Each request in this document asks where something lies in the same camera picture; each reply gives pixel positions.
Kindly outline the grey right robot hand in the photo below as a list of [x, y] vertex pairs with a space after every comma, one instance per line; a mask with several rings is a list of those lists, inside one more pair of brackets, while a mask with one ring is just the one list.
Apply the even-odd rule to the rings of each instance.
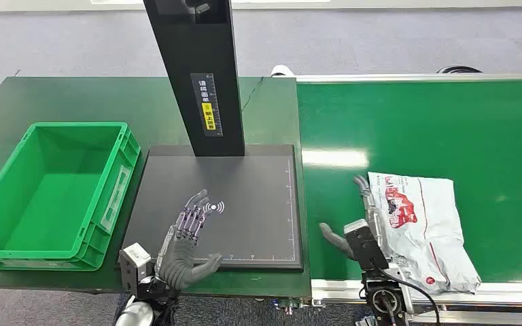
[[[371, 229], [372, 235], [376, 238], [377, 244], [381, 249], [384, 247], [381, 231], [377, 225], [377, 218], [379, 217], [379, 209], [375, 206], [373, 195], [370, 189], [370, 184], [367, 179], [361, 175], [355, 175], [353, 181], [360, 188], [360, 196], [364, 203], [365, 220]], [[342, 251], [349, 259], [356, 261], [354, 252], [349, 246], [349, 243], [338, 234], [335, 234], [327, 223], [320, 223], [319, 228], [322, 236], [334, 247]]]

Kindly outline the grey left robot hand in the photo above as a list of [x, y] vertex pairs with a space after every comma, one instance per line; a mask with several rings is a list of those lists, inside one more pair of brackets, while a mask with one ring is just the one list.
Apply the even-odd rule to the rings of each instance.
[[208, 191], [203, 189], [190, 197], [171, 224], [156, 258], [155, 275], [171, 288], [181, 291], [215, 273], [223, 256], [211, 255], [201, 265], [194, 264], [199, 232], [210, 216], [206, 209]]

